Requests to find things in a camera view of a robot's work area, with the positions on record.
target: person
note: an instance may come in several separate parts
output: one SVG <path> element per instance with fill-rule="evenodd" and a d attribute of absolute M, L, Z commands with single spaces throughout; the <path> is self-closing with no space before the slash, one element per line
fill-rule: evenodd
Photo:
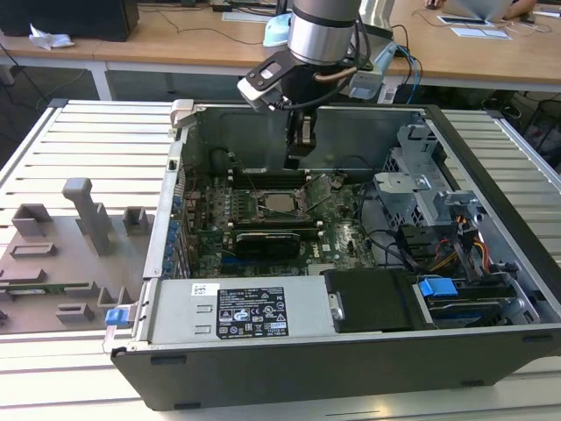
<path fill-rule="evenodd" d="M 424 5 L 439 7 L 444 4 L 445 1 L 446 0 L 424 0 Z M 521 15 L 530 13 L 534 9 L 534 5 L 536 3 L 537 0 L 514 0 L 512 2 L 512 5 L 508 8 L 507 13 L 505 14 L 505 19 L 518 18 Z"/>

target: laptop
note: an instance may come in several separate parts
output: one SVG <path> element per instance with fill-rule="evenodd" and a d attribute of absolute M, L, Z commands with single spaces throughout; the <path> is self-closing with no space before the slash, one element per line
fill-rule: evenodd
<path fill-rule="evenodd" d="M 500 22 L 510 4 L 512 0 L 447 0 L 444 2 L 443 12 L 487 22 Z"/>

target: white sticker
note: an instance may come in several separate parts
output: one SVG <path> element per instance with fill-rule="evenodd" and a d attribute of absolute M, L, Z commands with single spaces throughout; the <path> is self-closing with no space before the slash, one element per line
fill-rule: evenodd
<path fill-rule="evenodd" d="M 9 291 L 13 296 L 32 296 L 35 294 L 46 294 L 43 289 L 19 289 Z"/>
<path fill-rule="evenodd" d="M 219 289 L 219 283 L 194 283 L 191 296 L 217 296 Z"/>

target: barcode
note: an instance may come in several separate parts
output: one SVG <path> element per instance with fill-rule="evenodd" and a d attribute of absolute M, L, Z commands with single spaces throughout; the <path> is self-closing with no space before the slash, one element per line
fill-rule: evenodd
<path fill-rule="evenodd" d="M 204 296 L 207 293 L 207 289 L 205 286 L 196 286 L 195 291 L 193 292 L 194 296 Z"/>

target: hand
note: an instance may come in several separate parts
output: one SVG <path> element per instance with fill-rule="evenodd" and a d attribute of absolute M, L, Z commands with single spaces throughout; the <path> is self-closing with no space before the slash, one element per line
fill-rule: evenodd
<path fill-rule="evenodd" d="M 445 0 L 424 0 L 424 5 L 429 6 L 429 5 L 433 5 L 434 7 L 440 7 Z"/>

